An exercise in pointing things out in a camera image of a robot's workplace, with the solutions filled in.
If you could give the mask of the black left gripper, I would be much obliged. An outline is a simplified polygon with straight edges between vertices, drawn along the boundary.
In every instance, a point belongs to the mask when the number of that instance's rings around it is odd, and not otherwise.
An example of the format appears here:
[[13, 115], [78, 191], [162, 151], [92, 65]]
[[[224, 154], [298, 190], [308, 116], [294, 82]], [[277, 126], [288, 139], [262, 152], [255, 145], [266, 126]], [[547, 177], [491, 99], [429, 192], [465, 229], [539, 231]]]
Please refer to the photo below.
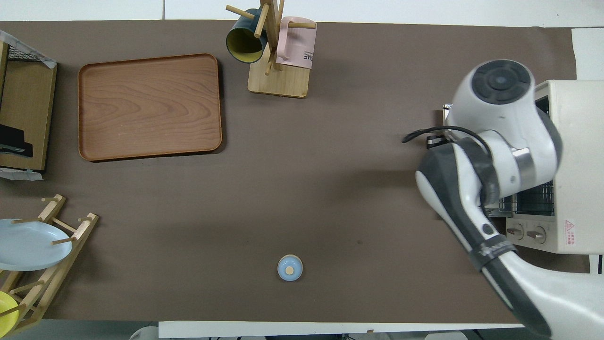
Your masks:
[[25, 141], [25, 135], [21, 129], [1, 124], [0, 152], [32, 158], [33, 145]]

